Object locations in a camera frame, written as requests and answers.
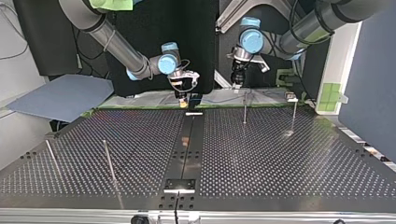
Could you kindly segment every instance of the metal surface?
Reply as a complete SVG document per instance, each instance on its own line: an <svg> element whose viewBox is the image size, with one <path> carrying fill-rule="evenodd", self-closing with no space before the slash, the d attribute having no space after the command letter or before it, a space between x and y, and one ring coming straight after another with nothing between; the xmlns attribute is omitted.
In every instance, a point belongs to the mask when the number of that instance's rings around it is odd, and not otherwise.
<svg viewBox="0 0 396 224"><path fill-rule="evenodd" d="M305 107L293 118L291 106L250 108L244 124L244 111L207 109L189 117L181 110L98 111L52 143L57 160L43 143L31 158L2 170L0 207L41 208L28 213L46 214L48 222L59 212L48 208L177 209L180 220L189 220L189 212L215 212L200 213L202 223L308 220L306 214L268 212L341 212L311 214L316 221L351 212L396 213L396 174L328 120ZM194 180L195 192L165 194L170 179ZM20 210L2 211L21 215L0 223L28 220ZM370 216L353 218L366 222Z"/></svg>
<svg viewBox="0 0 396 224"><path fill-rule="evenodd" d="M294 120L293 107L251 108L247 124L243 114L205 111L202 171L183 175L199 178L194 210L396 212L396 174L326 119L298 108Z"/></svg>
<svg viewBox="0 0 396 224"><path fill-rule="evenodd" d="M162 224L175 223L173 211L138 212L131 210L66 210L66 209L0 209L0 223L130 223L131 217L148 216ZM354 213L210 213L177 212L179 223L188 223L192 217L199 217L202 224L329 224L341 218L346 223L394 223L393 214Z"/></svg>
<svg viewBox="0 0 396 224"><path fill-rule="evenodd" d="M259 5L270 5L285 18L289 17L291 5L288 0L233 0L217 21L217 28L225 34L249 10Z"/></svg>
<svg viewBox="0 0 396 224"><path fill-rule="evenodd" d="M166 203L162 209L173 209L162 195L165 180L182 174L184 160L172 155L190 134L183 112L96 112L52 143L56 163L40 146L30 160L1 171L0 207L154 210ZM116 185L103 139L111 149Z"/></svg>

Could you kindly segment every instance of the metal bracket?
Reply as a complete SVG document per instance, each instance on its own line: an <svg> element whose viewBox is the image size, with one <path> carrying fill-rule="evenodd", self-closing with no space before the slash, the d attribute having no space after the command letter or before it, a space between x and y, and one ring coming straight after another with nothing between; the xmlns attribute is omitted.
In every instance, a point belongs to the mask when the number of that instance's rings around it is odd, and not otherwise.
<svg viewBox="0 0 396 224"><path fill-rule="evenodd" d="M166 186L163 192L182 194L195 193L195 182L194 179L168 179L166 180Z"/></svg>
<svg viewBox="0 0 396 224"><path fill-rule="evenodd" d="M271 70L270 66L265 62L264 58L261 55L254 55L254 57L250 60L248 58L244 57L238 57L234 53L227 54L227 58L229 59L236 59L241 62L251 62L251 63L257 63L262 70L262 73L266 73L269 70Z"/></svg>
<svg viewBox="0 0 396 224"><path fill-rule="evenodd" d="M223 89L231 89L233 86L218 72L215 70L215 81L223 88Z"/></svg>
<svg viewBox="0 0 396 224"><path fill-rule="evenodd" d="M286 19L289 19L291 4L288 0L233 0L219 17L216 31L225 34L248 11L259 5L272 6ZM295 21L299 20L300 17L296 15Z"/></svg>

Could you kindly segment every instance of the small object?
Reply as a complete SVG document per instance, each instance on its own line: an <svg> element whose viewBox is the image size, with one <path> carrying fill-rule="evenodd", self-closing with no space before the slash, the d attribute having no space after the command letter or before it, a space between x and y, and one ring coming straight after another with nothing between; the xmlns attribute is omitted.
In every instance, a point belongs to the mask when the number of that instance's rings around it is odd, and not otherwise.
<svg viewBox="0 0 396 224"><path fill-rule="evenodd" d="M105 147L105 152L106 152L106 156L107 156L107 162L108 162L108 166L110 168L111 176L113 177L114 181L117 181L116 174L114 173L114 169L113 169L113 162L111 161L111 158L110 158L110 152L108 151L108 145L107 145L107 141L106 140L103 140L103 145Z"/></svg>
<svg viewBox="0 0 396 224"><path fill-rule="evenodd" d="M343 219L338 219L334 222L334 224L346 224Z"/></svg>
<svg viewBox="0 0 396 224"><path fill-rule="evenodd" d="M380 160L381 160L381 161L390 161L390 159L388 159L388 158L385 157L385 156L382 156Z"/></svg>
<svg viewBox="0 0 396 224"><path fill-rule="evenodd" d="M187 98L182 98L178 100L180 108L187 108L189 103L187 102Z"/></svg>
<svg viewBox="0 0 396 224"><path fill-rule="evenodd" d="M49 141L49 140L46 140L46 144L47 144L47 148L49 149L49 154L50 154L50 156L52 157L53 160L56 160L55 154L53 154L52 147L51 147L51 145L50 145L50 141Z"/></svg>
<svg viewBox="0 0 396 224"><path fill-rule="evenodd" d="M289 103L296 103L296 102L298 102L298 99L297 99L296 94L294 94L294 92L292 92L292 91L286 91L286 92L285 92L285 99L286 99L286 101L288 101Z"/></svg>
<svg viewBox="0 0 396 224"><path fill-rule="evenodd" d="M149 218L148 217L141 217L141 216L134 216L131 219L131 224L149 224Z"/></svg>
<svg viewBox="0 0 396 224"><path fill-rule="evenodd" d="M195 193L195 180L193 179L168 179L164 193Z"/></svg>

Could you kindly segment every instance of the robotic arm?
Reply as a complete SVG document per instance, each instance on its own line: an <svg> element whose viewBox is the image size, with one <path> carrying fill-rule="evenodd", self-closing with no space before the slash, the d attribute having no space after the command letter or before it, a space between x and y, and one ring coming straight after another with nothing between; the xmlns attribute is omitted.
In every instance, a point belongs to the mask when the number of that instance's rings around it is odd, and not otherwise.
<svg viewBox="0 0 396 224"><path fill-rule="evenodd" d="M245 80L245 72L250 63L265 64L260 53L276 56L284 60L297 60L301 54L313 44L327 41L334 31L347 23L364 21L382 8L391 0L317 0L315 10L305 16L294 25L296 18L295 9L298 0L294 0L294 5L289 16L290 30L284 35L276 35L260 30L260 20L245 17L242 19L240 36L233 52L227 55L233 58L233 85L238 88ZM256 0L240 1L233 0L224 11L218 21L217 29L224 33L231 26L229 22L236 21L236 15L241 15L240 11L247 11L260 4L284 6L286 0Z"/></svg>
<svg viewBox="0 0 396 224"><path fill-rule="evenodd" d="M180 105L186 105L186 92L198 85L199 75L187 71L178 52L177 43L162 45L163 54L148 59L134 49L128 41L106 19L106 10L92 8L89 0L59 0L66 17L81 31L90 34L104 50L109 51L127 69L131 80L152 79L153 76L168 76L171 86L179 93ZM190 79L191 88L183 90Z"/></svg>

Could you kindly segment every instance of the white cable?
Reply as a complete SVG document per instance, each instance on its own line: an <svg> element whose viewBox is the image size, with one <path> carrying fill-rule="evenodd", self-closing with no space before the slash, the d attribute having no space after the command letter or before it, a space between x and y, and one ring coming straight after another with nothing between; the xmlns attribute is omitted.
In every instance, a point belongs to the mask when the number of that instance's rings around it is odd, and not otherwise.
<svg viewBox="0 0 396 224"><path fill-rule="evenodd" d="M107 43L105 44L105 47L103 48L103 52L107 51L107 47L111 42L111 39L113 39L114 35L116 34L116 30L113 30L113 34L111 34L110 38L107 40Z"/></svg>
<svg viewBox="0 0 396 224"><path fill-rule="evenodd" d="M7 5L4 2L0 2L0 7L8 8L18 18L18 14L17 14L17 12L15 11L15 9L13 7ZM7 57L2 57L2 58L0 58L0 60L12 59L12 58L16 58L18 56L21 56L22 54L24 54L26 52L26 50L29 49L29 44L27 43L27 41L24 38L23 34L17 29L17 27L15 27L15 25L12 23L12 21L9 19L9 17L4 12L4 10L1 9L1 8L0 8L0 14L9 23L9 25L14 29L14 31L18 34L18 36L20 36L26 42L26 46L25 46L25 48L23 49L23 51L21 53L18 53L18 54L15 54L15 55L11 55L11 56L7 56Z"/></svg>

